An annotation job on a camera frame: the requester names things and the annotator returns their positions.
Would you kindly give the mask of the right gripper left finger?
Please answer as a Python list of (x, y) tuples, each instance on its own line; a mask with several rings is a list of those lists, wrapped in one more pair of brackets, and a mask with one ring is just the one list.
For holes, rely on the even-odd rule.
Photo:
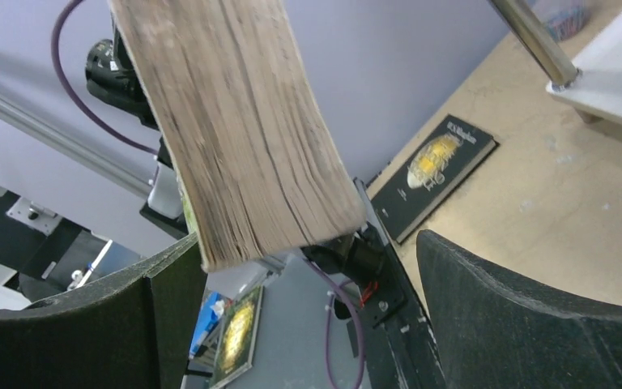
[(0, 310), (0, 388), (178, 388), (207, 277), (198, 240)]

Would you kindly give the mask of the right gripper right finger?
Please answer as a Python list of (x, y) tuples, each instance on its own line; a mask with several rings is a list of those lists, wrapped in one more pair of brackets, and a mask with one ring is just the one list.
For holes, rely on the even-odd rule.
[(423, 230), (416, 258), (449, 388), (622, 388), (622, 306), (532, 280)]

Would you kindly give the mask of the green 65-Storey Treehouse book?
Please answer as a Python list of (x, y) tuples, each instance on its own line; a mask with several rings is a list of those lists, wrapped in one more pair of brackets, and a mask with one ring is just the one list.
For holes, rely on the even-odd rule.
[(109, 7), (180, 179), (204, 271), (365, 223), (283, 2)]

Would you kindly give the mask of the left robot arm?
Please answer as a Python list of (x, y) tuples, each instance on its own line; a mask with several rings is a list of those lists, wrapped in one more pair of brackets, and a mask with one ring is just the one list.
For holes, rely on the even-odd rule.
[[(158, 130), (121, 33), (115, 25), (112, 28), (113, 37), (95, 43), (87, 55), (87, 91), (105, 104), (136, 117), (143, 126)], [(177, 174), (163, 139), (159, 139), (159, 148), (152, 155), (156, 162), (156, 172), (149, 181), (151, 191), (140, 215), (172, 237), (180, 239), (188, 234), (188, 227), (181, 205)]]

